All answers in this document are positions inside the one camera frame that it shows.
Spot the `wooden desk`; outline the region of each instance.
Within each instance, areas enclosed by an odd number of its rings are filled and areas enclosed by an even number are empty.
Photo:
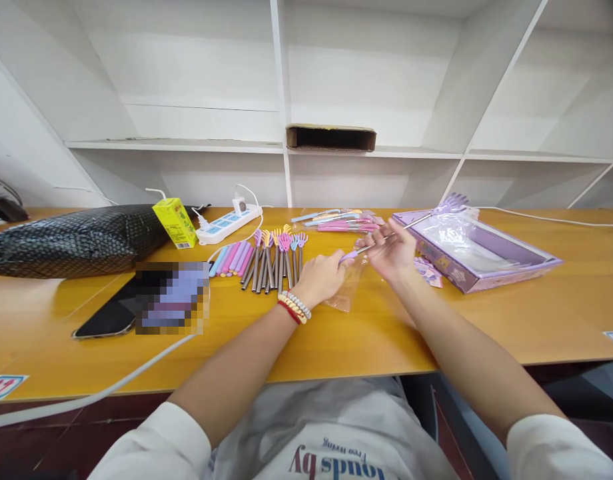
[[[211,209],[210,221],[226,209]],[[300,209],[267,209],[265,227],[281,226]],[[387,217],[398,210],[377,210]],[[32,212],[34,218],[62,211]],[[613,211],[539,211],[535,214],[613,223]],[[565,260],[541,279],[463,295],[448,281],[444,297],[523,364],[613,359],[613,229],[526,219],[497,211],[480,218]],[[257,225],[229,237],[245,238]],[[305,259],[349,250],[352,233],[315,233]],[[178,251],[167,243],[153,261],[205,260],[215,246]],[[0,374],[30,375],[7,400],[76,397],[98,392],[132,372],[178,338],[134,335],[74,341],[82,325],[132,273],[68,281],[0,277]],[[274,295],[242,292],[237,279],[211,283],[205,334],[171,353],[122,392],[170,391],[217,348],[262,315]],[[431,371],[436,364],[388,286],[366,268],[351,313],[327,306],[298,329],[271,381],[391,375]]]

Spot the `cardboard box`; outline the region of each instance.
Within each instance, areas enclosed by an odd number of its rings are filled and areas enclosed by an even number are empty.
[[[429,210],[418,210],[394,213],[393,218],[402,225],[408,225],[415,219],[424,217],[428,212]],[[471,240],[502,258],[527,266],[510,271],[477,273],[451,257],[440,245],[425,237],[424,233],[416,230],[417,225],[408,229],[418,241],[418,250],[463,293],[473,293],[541,277],[563,263],[559,258],[490,225],[477,220],[472,222],[475,230],[470,235]]]
[[[287,147],[293,150],[375,150],[377,134],[363,127],[292,123],[287,126]]]
[[[193,223],[180,199],[160,200],[153,205],[153,211],[177,249],[195,246],[198,237],[195,235]]]

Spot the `plastic bag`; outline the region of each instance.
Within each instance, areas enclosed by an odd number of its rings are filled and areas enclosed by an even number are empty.
[[[292,219],[293,231],[350,231],[360,235],[371,232],[384,225],[382,217],[371,210],[362,209],[303,209],[298,217]]]
[[[344,274],[344,282],[342,282],[342,286],[338,292],[330,299],[324,300],[324,303],[330,307],[348,313],[353,305],[353,299],[355,298],[355,293],[358,291],[358,284],[362,277],[362,271],[367,263],[368,257],[366,255],[355,257],[355,262],[353,262],[353,265],[351,265],[346,270],[346,274]]]
[[[168,238],[151,205],[102,207],[36,220],[0,232],[0,275],[50,279],[122,272]]]
[[[475,231],[472,219],[478,211],[468,209],[460,213],[437,215],[415,225],[418,232],[438,245],[450,257],[476,273],[515,270],[526,265],[505,259],[471,239]]]

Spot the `white sleeve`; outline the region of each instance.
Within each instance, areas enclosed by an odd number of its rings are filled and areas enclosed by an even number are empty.
[[[210,456],[211,444],[200,425],[177,405],[164,402],[113,444],[89,480],[197,480]]]
[[[506,442],[513,480],[613,480],[613,460],[568,420],[533,415]]]

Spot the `white shirt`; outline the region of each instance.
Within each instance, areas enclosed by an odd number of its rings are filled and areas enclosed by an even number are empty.
[[[165,402],[122,436],[89,480],[458,479],[405,400],[379,381],[265,387],[214,459],[202,428]],[[511,477],[611,479],[613,461],[571,422],[525,418],[508,435]]]

